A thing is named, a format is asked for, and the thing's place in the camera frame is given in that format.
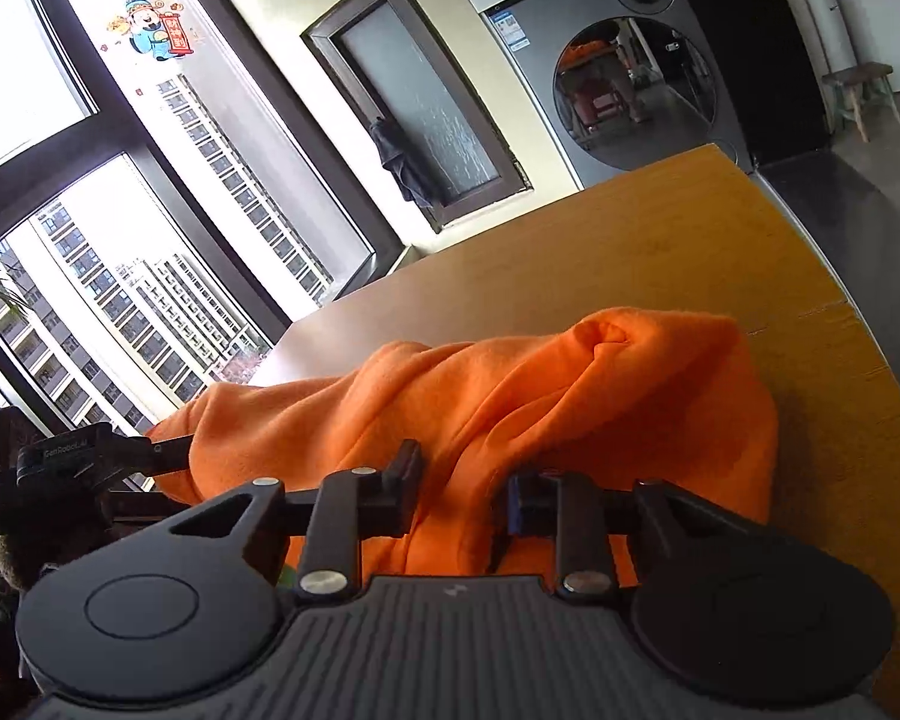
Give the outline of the window cartoon sticker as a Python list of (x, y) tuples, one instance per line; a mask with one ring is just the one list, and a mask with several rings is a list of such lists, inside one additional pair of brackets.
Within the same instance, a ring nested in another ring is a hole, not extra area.
[(109, 43), (125, 44), (157, 62), (183, 59), (194, 52), (183, 25), (185, 5), (164, 0), (126, 0), (125, 11), (107, 25)]

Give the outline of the small wooden stool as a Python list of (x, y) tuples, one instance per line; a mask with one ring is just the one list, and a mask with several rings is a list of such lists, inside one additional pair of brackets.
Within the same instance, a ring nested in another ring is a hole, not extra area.
[(836, 115), (841, 122), (852, 122), (863, 143), (870, 142), (863, 111), (866, 106), (877, 104), (893, 112), (894, 121), (900, 125), (900, 110), (896, 94), (889, 83), (894, 67), (883, 62), (865, 62), (844, 70), (831, 71), (821, 78), (826, 88), (836, 94)]

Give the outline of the orange pumpkin costume garment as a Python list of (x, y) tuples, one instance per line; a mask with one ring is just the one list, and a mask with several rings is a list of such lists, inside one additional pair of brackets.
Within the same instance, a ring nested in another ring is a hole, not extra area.
[(512, 476), (582, 473), (614, 489), (666, 479), (766, 522), (777, 424), (733, 320), (626, 307), (549, 337), (395, 341), (341, 377), (216, 383), (151, 439), (190, 439), (187, 468), (159, 478), (187, 504), (261, 476), (312, 489), (383, 468), (414, 440), (425, 468), (413, 525), (369, 539), (364, 571), (549, 575), (548, 541), (505, 538)]

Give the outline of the brown framed frosted window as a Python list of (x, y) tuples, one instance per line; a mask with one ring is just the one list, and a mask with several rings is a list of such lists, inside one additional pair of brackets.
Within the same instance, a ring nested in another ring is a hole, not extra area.
[(408, 135), (440, 203), (403, 200), (434, 231), (532, 188), (418, 0), (340, 0), (304, 32), (304, 44), (367, 135), (377, 119)]

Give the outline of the grey front-load washing machine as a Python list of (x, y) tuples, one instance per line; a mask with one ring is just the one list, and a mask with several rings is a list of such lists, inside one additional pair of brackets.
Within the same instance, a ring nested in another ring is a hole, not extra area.
[(689, 0), (470, 0), (578, 185), (704, 145), (752, 168)]

